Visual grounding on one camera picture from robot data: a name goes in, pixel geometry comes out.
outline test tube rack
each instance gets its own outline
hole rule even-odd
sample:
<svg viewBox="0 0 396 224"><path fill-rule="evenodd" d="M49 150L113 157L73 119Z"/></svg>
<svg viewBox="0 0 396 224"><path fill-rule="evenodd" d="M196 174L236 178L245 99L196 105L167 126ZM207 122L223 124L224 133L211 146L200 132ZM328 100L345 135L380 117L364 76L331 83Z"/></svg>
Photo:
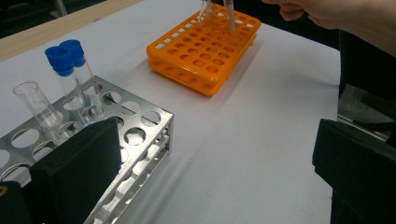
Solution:
<svg viewBox="0 0 396 224"><path fill-rule="evenodd" d="M84 223L116 223L150 175L170 154L174 116L102 78L95 78L100 86L98 96L103 110L98 114L97 107L88 107L84 110L84 119L89 122L117 119L122 165L119 174ZM61 138L62 132L76 133L80 130L81 124L69 120L68 111L64 109L64 98L56 101L53 107L63 117L64 125L59 133ZM33 141L27 137L27 140L18 142L18 138L24 138L29 132L30 138L34 135L32 133L38 133L38 137ZM36 157L38 154L55 150L56 147L40 132L35 118L28 119L0 139L0 150L9 154L9 160L0 169L0 180L5 180L18 168L31 167L39 160Z"/></svg>
<svg viewBox="0 0 396 224"><path fill-rule="evenodd" d="M213 21L198 22L199 12L193 14L147 47L148 66L204 95L216 94L262 24L235 11L232 32L226 15L219 5Z"/></svg>

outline stainless steel rack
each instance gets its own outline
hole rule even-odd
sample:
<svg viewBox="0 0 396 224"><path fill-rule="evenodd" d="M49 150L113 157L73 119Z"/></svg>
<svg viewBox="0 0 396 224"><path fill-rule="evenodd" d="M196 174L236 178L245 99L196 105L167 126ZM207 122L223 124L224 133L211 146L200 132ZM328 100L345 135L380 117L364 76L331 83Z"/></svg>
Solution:
<svg viewBox="0 0 396 224"><path fill-rule="evenodd" d="M170 154L174 116L102 78L95 78L100 86L96 96L99 104L85 108L82 115L88 124L117 118L122 165L84 223L116 223L150 175ZM21 180L20 168L28 170L40 157L56 150L83 128L71 119L71 111L64 108L64 98L53 107L62 117L63 125L51 137L31 118L0 139L0 149L9 154L6 164L0 168L0 181L19 178L24 186L30 176L25 172Z"/></svg>

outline wooden edge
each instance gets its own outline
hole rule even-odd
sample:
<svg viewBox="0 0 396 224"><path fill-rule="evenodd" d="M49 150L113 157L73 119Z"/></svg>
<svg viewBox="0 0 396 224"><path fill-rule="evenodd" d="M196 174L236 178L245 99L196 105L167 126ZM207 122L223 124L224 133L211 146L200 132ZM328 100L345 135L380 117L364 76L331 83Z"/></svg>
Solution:
<svg viewBox="0 0 396 224"><path fill-rule="evenodd" d="M75 13L0 39L0 62L66 35L142 0L106 0Z"/></svg>

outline test tube with blue cap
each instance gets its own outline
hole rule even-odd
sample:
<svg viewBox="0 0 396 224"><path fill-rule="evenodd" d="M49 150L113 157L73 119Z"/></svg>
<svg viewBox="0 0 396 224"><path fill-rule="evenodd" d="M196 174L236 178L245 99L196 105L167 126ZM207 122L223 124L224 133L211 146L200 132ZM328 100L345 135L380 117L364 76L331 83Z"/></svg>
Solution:
<svg viewBox="0 0 396 224"><path fill-rule="evenodd" d="M104 114L104 110L101 107L102 101L99 96L101 88L92 74L81 43L76 39L69 39L62 42L59 46L70 50L78 85L81 87L87 103L84 117L87 119L100 118Z"/></svg>
<svg viewBox="0 0 396 224"><path fill-rule="evenodd" d="M85 101L74 72L70 50L64 47L51 47L46 49L45 54L64 91L64 108L69 111L71 119L85 126L86 122L82 117Z"/></svg>

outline glass test tube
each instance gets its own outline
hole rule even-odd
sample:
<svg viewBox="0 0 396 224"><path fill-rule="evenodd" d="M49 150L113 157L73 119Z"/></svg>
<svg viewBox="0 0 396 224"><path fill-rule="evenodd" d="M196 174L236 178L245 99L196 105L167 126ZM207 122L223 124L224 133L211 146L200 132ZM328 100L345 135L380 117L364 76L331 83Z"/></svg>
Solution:
<svg viewBox="0 0 396 224"><path fill-rule="evenodd" d="M99 95L100 85L92 74L81 43L76 39L70 39L62 42L59 46L70 50L78 84L83 90L85 102L87 103L84 117L88 120L98 120L104 114Z"/></svg>
<svg viewBox="0 0 396 224"><path fill-rule="evenodd" d="M77 120L85 126L86 122L82 117L85 100L74 73L73 61L69 49L51 47L46 49L45 54L52 69L57 74L64 91L64 108L70 112L71 119Z"/></svg>
<svg viewBox="0 0 396 224"><path fill-rule="evenodd" d="M34 81L23 81L14 87L14 94L30 110L45 135L57 141L62 120Z"/></svg>

